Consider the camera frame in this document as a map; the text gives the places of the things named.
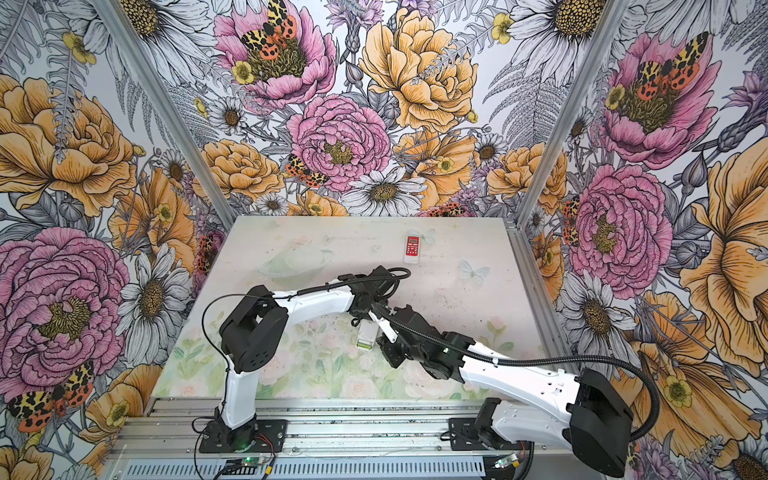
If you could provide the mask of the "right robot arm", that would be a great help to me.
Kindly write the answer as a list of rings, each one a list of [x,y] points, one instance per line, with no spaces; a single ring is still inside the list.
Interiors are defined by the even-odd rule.
[[[435,380],[485,388],[474,429],[480,443],[568,447],[583,464],[606,476],[625,471],[634,415],[601,373],[551,369],[551,360],[513,366],[509,358],[456,332],[439,332],[411,308],[372,307],[382,328],[381,350],[394,368],[417,362]]]

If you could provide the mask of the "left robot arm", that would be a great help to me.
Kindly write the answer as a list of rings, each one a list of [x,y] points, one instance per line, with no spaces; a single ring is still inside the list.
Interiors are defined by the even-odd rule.
[[[386,320],[373,313],[385,307],[402,280],[404,267],[376,267],[369,274],[345,274],[319,286],[273,292],[257,285],[219,327],[217,351],[226,361],[224,394],[214,417],[203,431],[204,453],[278,450],[277,429],[257,420],[255,399],[259,371],[273,360],[289,326],[319,317],[347,314],[359,329],[360,348],[371,348],[380,334],[396,340]]]

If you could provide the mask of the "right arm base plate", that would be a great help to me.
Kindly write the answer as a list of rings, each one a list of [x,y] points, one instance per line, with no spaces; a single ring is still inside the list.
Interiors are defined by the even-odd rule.
[[[449,442],[452,451],[520,451],[530,450],[529,441],[510,441],[496,433],[488,422],[475,418],[454,417],[448,420],[448,430],[440,440]]]

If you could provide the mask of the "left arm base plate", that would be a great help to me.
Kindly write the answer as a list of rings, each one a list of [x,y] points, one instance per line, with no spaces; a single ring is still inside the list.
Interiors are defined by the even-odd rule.
[[[223,420],[210,421],[203,430],[199,450],[204,454],[280,453],[288,422],[252,419],[232,429]]]

